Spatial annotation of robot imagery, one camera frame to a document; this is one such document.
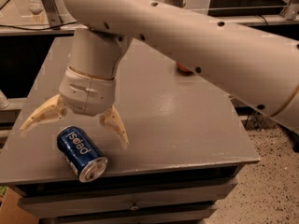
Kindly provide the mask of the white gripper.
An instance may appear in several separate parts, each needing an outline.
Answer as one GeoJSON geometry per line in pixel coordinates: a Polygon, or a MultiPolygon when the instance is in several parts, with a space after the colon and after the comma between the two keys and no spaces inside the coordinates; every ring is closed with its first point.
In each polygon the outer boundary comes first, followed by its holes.
{"type": "Polygon", "coordinates": [[[114,78],[84,76],[68,66],[59,86],[59,94],[38,107],[23,123],[20,131],[25,133],[36,125],[64,118],[68,107],[80,115],[93,117],[101,114],[100,125],[114,134],[121,142],[121,147],[126,149],[129,146],[129,139],[121,116],[113,105],[115,90],[114,78]]]}

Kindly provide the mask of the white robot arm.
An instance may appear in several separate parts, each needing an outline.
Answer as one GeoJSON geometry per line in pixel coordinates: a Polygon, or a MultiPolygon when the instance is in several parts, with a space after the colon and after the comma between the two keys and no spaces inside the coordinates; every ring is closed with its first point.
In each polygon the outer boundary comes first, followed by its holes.
{"type": "Polygon", "coordinates": [[[114,107],[115,75],[133,39],[142,41],[271,120],[299,132],[297,41],[154,0],[63,0],[82,23],[59,92],[23,123],[27,131],[67,110],[98,116],[129,144],[114,107]]]}

